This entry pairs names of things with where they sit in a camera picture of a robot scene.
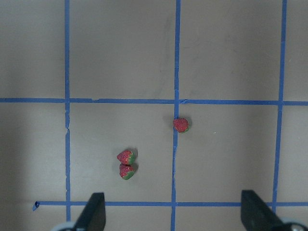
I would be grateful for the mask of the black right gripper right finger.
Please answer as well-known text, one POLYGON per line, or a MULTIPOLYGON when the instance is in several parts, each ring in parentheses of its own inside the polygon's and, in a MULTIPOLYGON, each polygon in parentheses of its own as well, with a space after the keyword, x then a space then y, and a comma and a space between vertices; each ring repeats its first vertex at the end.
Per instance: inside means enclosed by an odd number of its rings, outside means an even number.
POLYGON ((241 222, 247 231, 288 231, 289 225, 253 191, 241 192, 241 222))

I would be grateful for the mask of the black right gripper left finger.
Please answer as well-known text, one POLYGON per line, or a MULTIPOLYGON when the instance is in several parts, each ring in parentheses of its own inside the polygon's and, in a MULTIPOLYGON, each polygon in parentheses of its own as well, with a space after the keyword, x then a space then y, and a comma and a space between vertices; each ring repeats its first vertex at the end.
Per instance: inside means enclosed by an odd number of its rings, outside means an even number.
POLYGON ((106 225, 104 193, 93 193, 75 223, 76 231, 103 231, 106 225))

